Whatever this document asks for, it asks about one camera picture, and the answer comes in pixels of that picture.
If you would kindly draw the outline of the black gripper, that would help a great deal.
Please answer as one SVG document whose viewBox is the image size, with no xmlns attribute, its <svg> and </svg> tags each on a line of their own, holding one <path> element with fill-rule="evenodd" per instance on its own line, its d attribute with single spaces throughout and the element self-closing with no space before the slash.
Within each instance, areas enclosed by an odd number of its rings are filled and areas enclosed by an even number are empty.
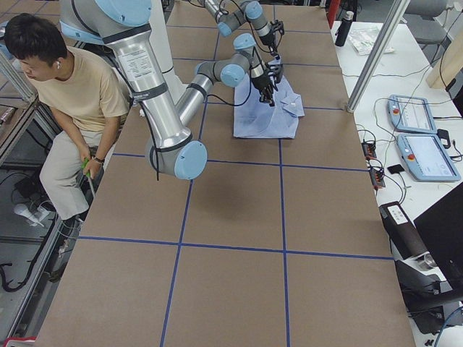
<svg viewBox="0 0 463 347">
<path fill-rule="evenodd" d="M 268 47 L 270 55 L 272 55 L 275 60 L 280 59 L 277 48 L 279 43 L 276 41 L 276 34 L 283 36 L 284 33 L 284 23 L 280 20 L 276 20 L 275 22 L 267 22 L 260 29 L 260 40 L 263 45 Z"/>
<path fill-rule="evenodd" d="M 283 64 L 269 63 L 260 64 L 251 69 L 251 82 L 260 92 L 259 101 L 261 103 L 270 107 L 275 106 L 273 92 L 278 90 L 277 84 L 280 83 L 283 77 L 283 70 Z"/>
</svg>

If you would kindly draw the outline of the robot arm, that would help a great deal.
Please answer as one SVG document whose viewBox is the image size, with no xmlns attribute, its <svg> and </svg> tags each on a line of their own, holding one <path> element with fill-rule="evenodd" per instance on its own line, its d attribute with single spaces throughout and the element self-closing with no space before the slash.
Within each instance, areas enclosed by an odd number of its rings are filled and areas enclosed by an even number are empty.
<svg viewBox="0 0 463 347">
<path fill-rule="evenodd" d="M 220 1 L 202 1 L 220 34 L 228 36 L 243 24 L 250 33 L 234 39 L 234 54 L 197 66 L 194 79 L 184 85 L 176 76 L 166 22 L 159 1 L 63 1 L 61 31 L 69 38 L 110 48 L 134 100 L 150 127 L 146 157 L 159 173 L 191 180 L 204 170 L 205 145 L 194 140 L 188 124 L 217 82 L 236 87 L 245 78 L 258 90 L 260 102 L 272 104 L 281 81 L 281 64 L 265 63 L 258 45 L 276 56 L 276 36 L 283 23 L 270 22 L 257 1 L 238 1 L 235 11 Z"/>
<path fill-rule="evenodd" d="M 212 15 L 222 36 L 230 36 L 235 30 L 247 23 L 251 30 L 258 35 L 260 42 L 267 47 L 267 49 L 263 48 L 263 51 L 275 59 L 280 59 L 277 35 L 280 38 L 284 35 L 284 23 L 280 20 L 273 22 L 268 20 L 259 1 L 231 2 L 236 7 L 234 11 L 226 9 L 224 1 L 199 0 L 198 5 Z"/>
</svg>

